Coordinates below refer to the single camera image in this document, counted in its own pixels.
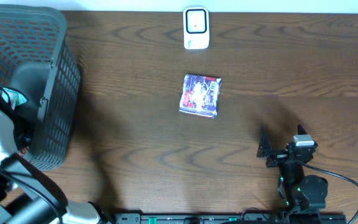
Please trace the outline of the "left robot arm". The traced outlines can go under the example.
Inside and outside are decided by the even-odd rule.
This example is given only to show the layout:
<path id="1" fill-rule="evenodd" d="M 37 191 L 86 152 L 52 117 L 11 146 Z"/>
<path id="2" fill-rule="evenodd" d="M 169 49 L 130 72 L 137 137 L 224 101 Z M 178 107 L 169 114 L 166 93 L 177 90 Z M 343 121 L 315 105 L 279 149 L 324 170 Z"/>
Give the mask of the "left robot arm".
<path id="1" fill-rule="evenodd" d="M 67 199 L 60 187 L 21 155 L 30 122 L 16 114 L 27 98 L 0 87 L 0 223 L 114 223 L 92 202 Z"/>

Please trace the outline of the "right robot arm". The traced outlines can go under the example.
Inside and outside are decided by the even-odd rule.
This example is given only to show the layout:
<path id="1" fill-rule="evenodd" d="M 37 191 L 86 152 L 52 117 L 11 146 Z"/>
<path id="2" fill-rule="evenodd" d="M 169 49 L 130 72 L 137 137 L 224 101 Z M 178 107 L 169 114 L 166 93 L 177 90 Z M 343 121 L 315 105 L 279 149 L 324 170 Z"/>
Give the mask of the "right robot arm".
<path id="1" fill-rule="evenodd" d="M 317 175 L 305 175 L 303 168 L 313 159 L 318 144 L 302 125 L 297 129 L 298 134 L 285 149 L 274 149 L 263 129 L 257 157 L 266 159 L 266 167 L 279 169 L 278 192 L 291 209 L 299 213 L 318 211 L 326 207 L 328 181 Z"/>

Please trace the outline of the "teal snack packet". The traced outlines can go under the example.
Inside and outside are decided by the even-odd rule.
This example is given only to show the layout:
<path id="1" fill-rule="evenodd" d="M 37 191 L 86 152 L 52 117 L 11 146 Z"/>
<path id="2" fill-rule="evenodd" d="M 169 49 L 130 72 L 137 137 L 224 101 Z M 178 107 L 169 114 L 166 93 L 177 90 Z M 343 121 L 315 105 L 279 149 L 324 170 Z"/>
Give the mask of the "teal snack packet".
<path id="1" fill-rule="evenodd" d="M 13 110 L 15 110 L 16 106 L 20 106 L 28 102 L 28 98 L 24 94 L 10 88 L 3 88 L 1 90 L 1 96 Z"/>

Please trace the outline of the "purple white snack package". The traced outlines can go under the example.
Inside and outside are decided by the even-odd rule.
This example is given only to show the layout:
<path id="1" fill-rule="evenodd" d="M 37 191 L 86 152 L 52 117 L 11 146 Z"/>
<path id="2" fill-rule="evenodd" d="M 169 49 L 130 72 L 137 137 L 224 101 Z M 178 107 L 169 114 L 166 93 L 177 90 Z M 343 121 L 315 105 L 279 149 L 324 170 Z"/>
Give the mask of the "purple white snack package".
<path id="1" fill-rule="evenodd" d="M 215 118 L 222 79 L 186 74 L 183 81 L 179 111 L 182 113 Z"/>

